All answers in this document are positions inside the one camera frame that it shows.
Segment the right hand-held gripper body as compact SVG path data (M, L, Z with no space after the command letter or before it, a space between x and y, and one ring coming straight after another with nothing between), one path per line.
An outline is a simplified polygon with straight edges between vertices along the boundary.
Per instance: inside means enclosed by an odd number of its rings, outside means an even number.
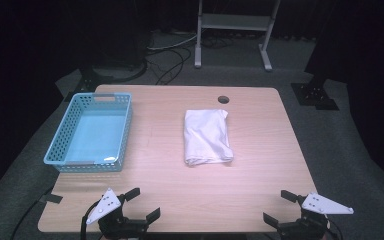
M295 222L278 225L278 233L282 240L327 240L329 234L332 240L343 240L341 230L334 233L331 225L335 223L328 219L328 215L350 215L354 209L318 193L310 192L301 196L301 217Z

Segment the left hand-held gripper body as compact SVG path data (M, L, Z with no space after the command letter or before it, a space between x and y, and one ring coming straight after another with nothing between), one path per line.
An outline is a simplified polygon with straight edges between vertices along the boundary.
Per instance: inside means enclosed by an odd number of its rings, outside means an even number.
M126 201L121 202L120 195L108 188L86 211L85 227L97 222L105 240L142 240L147 231L147 221L125 217L123 205Z

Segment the white printed t-shirt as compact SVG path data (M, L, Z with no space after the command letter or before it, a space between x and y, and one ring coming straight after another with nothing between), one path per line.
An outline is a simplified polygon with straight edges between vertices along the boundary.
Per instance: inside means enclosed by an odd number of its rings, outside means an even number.
M189 166L228 163L228 112L223 109L187 110L184 118L185 163Z

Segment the black tape strip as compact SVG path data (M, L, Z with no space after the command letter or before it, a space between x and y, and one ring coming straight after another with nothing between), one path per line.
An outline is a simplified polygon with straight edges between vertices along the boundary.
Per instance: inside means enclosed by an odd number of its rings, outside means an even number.
M62 196L48 193L41 196L40 202L43 202L43 203L51 202L51 203L59 204L62 201L62 199L63 199Z

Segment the blue plastic basket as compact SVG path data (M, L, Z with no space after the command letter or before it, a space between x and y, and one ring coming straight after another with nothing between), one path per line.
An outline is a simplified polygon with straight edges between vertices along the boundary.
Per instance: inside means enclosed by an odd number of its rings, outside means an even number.
M132 120L129 93L73 95L43 162L61 173L118 172Z

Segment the black stand base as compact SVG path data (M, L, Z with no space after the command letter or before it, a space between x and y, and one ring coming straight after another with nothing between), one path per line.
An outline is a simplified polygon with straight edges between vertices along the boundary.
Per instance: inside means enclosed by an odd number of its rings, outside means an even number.
M94 92L101 84L110 83L112 76L101 75L91 66L79 69L81 78L73 91L70 91L64 101L69 102L76 93Z
M325 78L313 76L308 83L292 83L291 87L301 106L314 106L317 110L338 110L336 102L324 89Z

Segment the white metal stand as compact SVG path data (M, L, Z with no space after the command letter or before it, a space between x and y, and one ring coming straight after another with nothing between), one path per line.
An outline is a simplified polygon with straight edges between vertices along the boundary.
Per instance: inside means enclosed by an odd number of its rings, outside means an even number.
M197 31L194 54L194 66L199 69L202 67L201 36L204 30L246 30L264 32L265 37L258 45L263 67L267 72L273 70L267 48L271 38L272 30L276 21L281 0L274 0L272 12L268 16L246 16L231 14L215 14L203 12L203 0L198 1Z

